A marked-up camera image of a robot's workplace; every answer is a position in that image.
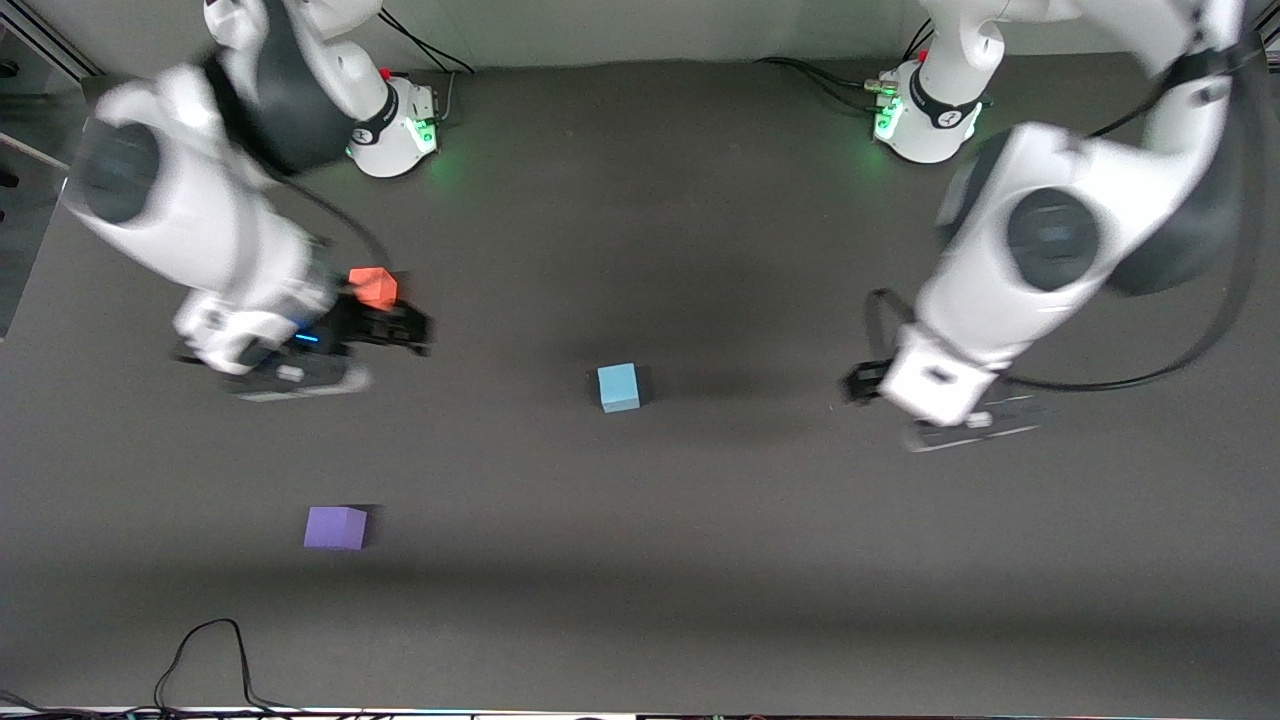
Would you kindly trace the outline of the light blue foam block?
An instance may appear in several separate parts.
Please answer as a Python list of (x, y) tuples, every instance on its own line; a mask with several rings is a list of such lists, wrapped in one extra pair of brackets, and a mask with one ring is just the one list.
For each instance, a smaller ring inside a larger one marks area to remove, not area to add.
[(604, 413), (623, 413), (643, 406), (637, 366), (634, 363), (599, 366), (596, 389)]

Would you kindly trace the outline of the orange foam block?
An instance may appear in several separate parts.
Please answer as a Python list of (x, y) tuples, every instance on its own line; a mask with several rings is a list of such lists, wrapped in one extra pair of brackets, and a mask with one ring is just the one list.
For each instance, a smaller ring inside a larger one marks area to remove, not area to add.
[(357, 301), (378, 311), (390, 311), (399, 299), (399, 283), (384, 266), (356, 266), (347, 275)]

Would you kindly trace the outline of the aluminium frame rail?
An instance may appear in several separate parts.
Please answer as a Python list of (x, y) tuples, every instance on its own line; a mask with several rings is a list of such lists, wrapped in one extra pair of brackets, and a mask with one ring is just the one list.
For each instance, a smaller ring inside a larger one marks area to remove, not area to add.
[(0, 0), (0, 26), (12, 31), (47, 64), (81, 83), (105, 70), (47, 23), (26, 0)]

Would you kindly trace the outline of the purple foam block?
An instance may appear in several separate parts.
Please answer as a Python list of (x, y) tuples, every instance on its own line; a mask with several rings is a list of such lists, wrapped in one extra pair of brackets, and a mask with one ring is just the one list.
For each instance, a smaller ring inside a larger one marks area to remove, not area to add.
[(312, 506), (307, 511), (302, 547), (356, 552), (365, 547), (370, 514), (352, 506)]

